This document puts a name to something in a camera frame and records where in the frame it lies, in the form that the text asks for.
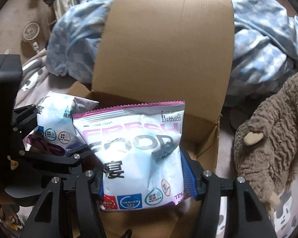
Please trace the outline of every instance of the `cardboard box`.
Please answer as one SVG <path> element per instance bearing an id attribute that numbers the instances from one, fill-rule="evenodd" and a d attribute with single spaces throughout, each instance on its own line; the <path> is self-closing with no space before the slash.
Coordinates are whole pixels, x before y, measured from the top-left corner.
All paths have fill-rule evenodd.
<path id="1" fill-rule="evenodd" d="M 231 0 L 115 0 L 97 54 L 92 91 L 69 94 L 100 107 L 186 102 L 181 146 L 215 171 L 218 130 L 234 47 Z M 107 237 L 189 237 L 199 209 L 179 217 L 174 207 L 103 213 Z"/>

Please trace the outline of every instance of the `pet food package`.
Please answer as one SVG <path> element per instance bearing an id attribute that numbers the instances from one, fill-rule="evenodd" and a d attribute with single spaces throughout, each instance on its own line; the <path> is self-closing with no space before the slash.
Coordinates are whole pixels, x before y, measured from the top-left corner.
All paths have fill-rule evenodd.
<path id="1" fill-rule="evenodd" d="M 176 205 L 187 197 L 179 148 L 184 108 L 184 102 L 161 102 L 73 116 L 104 164 L 104 211 Z"/>
<path id="2" fill-rule="evenodd" d="M 37 129 L 27 142 L 41 151 L 63 156 L 85 144 L 75 130 L 72 115 L 93 110 L 98 102 L 52 91 L 37 106 Z"/>

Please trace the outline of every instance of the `blue and white blanket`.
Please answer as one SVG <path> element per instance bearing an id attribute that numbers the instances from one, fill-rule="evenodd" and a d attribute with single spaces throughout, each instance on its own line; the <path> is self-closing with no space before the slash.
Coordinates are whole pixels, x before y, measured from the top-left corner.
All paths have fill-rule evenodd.
<path id="1" fill-rule="evenodd" d="M 47 69 L 91 83 L 102 31 L 114 0 L 84 0 L 53 28 Z M 234 57 L 225 105 L 246 96 L 277 92 L 298 71 L 298 16 L 288 17 L 276 0 L 232 0 L 235 18 Z"/>

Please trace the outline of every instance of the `brown plush toy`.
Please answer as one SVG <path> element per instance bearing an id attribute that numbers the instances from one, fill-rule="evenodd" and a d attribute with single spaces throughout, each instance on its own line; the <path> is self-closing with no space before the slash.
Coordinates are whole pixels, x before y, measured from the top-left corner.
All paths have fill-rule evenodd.
<path id="1" fill-rule="evenodd" d="M 239 126 L 234 161 L 272 219 L 278 194 L 289 191 L 298 172 L 298 73 Z"/>

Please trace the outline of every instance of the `white fan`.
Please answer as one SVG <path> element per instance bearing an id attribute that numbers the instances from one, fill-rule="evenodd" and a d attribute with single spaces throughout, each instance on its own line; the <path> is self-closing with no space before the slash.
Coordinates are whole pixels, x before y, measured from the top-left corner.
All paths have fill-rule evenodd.
<path id="1" fill-rule="evenodd" d="M 35 39 L 39 35 L 39 32 L 40 32 L 39 24 L 36 22 L 30 22 L 25 26 L 22 34 L 23 40 L 25 42 L 30 43 L 32 45 L 33 50 L 36 51 L 36 53 L 39 53 L 39 45 L 35 41 Z"/>

